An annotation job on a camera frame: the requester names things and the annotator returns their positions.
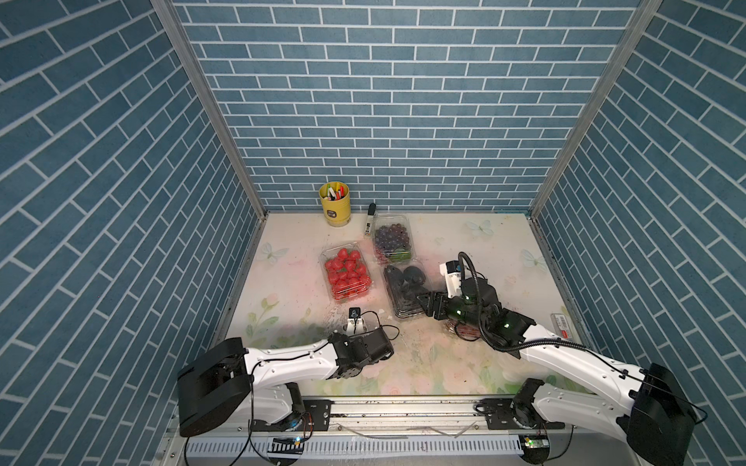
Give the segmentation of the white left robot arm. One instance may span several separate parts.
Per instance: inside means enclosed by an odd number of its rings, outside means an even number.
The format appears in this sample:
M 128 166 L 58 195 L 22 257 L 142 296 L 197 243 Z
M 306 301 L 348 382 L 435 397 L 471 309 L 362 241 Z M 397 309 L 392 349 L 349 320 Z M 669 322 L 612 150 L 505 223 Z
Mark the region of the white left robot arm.
M 334 332 L 307 346 L 272 350 L 226 339 L 178 374 L 180 435 L 204 434 L 232 417 L 293 429 L 305 413 L 300 382 L 353 378 L 393 355 L 381 328 L 352 336 Z

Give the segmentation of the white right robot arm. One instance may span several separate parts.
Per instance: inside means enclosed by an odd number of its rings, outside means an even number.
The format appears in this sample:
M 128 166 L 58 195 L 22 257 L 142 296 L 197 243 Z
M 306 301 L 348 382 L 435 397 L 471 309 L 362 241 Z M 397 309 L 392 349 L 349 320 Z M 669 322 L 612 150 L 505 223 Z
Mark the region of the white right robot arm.
M 493 350 L 544 366 L 584 388 L 571 394 L 527 380 L 512 405 L 521 425 L 572 424 L 627 443 L 652 465 L 684 463 L 698 409 L 666 367 L 641 368 L 567 340 L 503 307 L 482 278 L 447 292 L 420 293 L 417 299 L 428 316 L 475 327 Z

